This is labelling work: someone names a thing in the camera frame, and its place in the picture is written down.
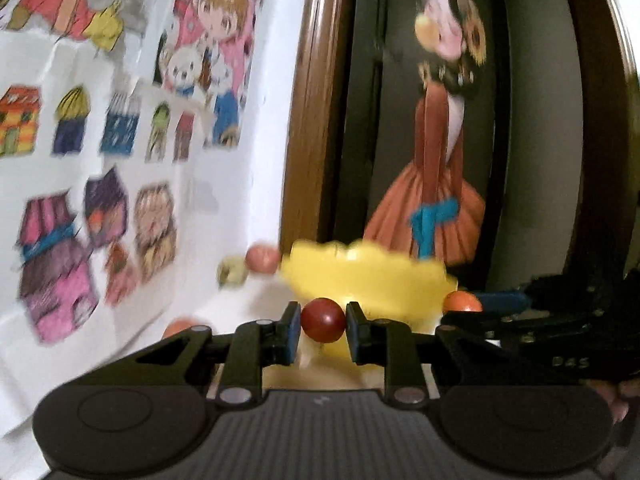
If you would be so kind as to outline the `person's right hand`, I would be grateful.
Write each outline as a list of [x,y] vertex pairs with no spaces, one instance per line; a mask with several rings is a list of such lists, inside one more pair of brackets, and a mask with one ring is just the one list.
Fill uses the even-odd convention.
[[600,380],[590,380],[587,386],[593,389],[608,404],[613,422],[622,422],[629,411],[629,401],[640,396],[640,380],[633,379],[612,385]]

